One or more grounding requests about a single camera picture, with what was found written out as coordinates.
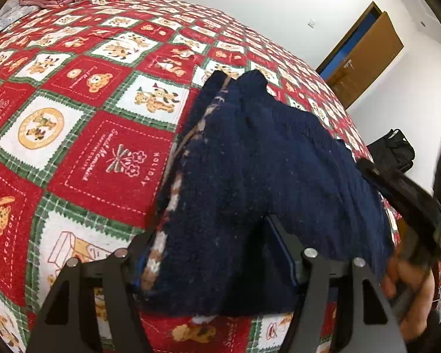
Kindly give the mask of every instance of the navy blue sweater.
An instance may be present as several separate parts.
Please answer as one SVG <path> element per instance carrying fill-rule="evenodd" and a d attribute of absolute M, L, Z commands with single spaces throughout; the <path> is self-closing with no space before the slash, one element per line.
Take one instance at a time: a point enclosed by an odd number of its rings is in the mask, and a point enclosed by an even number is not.
<path fill-rule="evenodd" d="M 162 189 L 182 184 L 160 272 L 145 307 L 167 315 L 288 312 L 297 294 L 278 274 L 261 219 L 275 213 L 288 232 L 326 257 L 363 257 L 379 278 L 393 251 L 379 194 L 362 178 L 344 143 L 311 113 L 277 102 L 259 71 L 231 80 L 214 72 L 196 99 L 182 139 L 205 114 Z"/>

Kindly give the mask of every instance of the bed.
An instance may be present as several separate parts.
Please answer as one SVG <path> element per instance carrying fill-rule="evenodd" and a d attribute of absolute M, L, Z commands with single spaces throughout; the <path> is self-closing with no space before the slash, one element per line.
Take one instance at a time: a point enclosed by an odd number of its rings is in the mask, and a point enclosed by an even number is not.
<path fill-rule="evenodd" d="M 0 32 L 0 335 L 12 351 L 25 351 L 67 259 L 105 258 L 143 231 L 177 134 L 217 69 L 234 79 L 259 70 L 276 100 L 313 112 L 355 158 L 370 158 L 313 69 L 222 11 L 90 0 Z M 96 307 L 111 351 L 100 293 Z M 330 346 L 334 311 L 318 352 Z M 276 351 L 291 319 L 141 317 L 158 353 Z"/>

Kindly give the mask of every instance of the wooden door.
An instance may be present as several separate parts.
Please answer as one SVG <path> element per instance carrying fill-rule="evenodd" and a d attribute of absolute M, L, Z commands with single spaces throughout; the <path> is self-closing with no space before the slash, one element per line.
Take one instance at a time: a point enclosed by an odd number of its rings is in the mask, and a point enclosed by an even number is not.
<path fill-rule="evenodd" d="M 347 108 L 373 83 L 402 48 L 403 44 L 389 15 L 382 12 L 326 82 Z"/>

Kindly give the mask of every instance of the bolt head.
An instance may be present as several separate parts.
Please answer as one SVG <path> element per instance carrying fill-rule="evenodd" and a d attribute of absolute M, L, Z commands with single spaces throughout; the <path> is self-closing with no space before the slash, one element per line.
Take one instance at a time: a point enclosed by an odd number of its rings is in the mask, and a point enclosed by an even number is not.
<path fill-rule="evenodd" d="M 353 264 L 357 267 L 363 268 L 366 265 L 366 261 L 362 257 L 355 257 L 353 259 Z"/>
<path fill-rule="evenodd" d="M 67 260 L 66 265 L 68 267 L 76 267 L 80 260 L 78 260 L 76 257 L 71 257 L 69 260 Z"/>
<path fill-rule="evenodd" d="M 118 257 L 118 258 L 123 258 L 127 256 L 127 249 L 126 248 L 120 248 L 117 249 L 116 251 L 114 251 L 114 256 Z"/>
<path fill-rule="evenodd" d="M 313 259 L 313 258 L 317 257 L 318 252 L 317 252 L 316 249 L 313 249 L 313 248 L 306 248 L 306 249 L 304 250 L 304 255 L 307 256 L 307 257 L 310 258 L 310 259 Z"/>

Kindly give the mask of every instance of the black device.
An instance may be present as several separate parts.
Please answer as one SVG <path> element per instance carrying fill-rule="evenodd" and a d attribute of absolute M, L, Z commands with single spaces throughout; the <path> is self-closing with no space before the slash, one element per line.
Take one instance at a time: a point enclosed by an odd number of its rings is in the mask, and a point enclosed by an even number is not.
<path fill-rule="evenodd" d="M 412 229 L 403 257 L 423 267 L 441 260 L 441 156 L 435 179 L 439 198 L 398 170 L 380 172 L 367 159 L 359 160 L 357 166 Z M 391 306 L 362 258 L 329 260 L 287 233 L 274 214 L 267 215 L 264 223 L 282 277 L 297 289 L 308 286 L 280 353 L 315 352 L 330 287 L 338 288 L 331 352 L 406 351 L 397 321 L 409 309 L 412 291 L 402 286 Z M 138 291 L 137 266 L 154 234 L 155 229 L 150 228 L 137 235 L 127 249 L 118 249 L 105 260 L 83 264 L 76 257 L 69 259 L 39 312 L 27 352 L 102 352 L 93 299 L 93 289 L 102 287 L 116 353 L 151 353 L 133 293 Z"/>

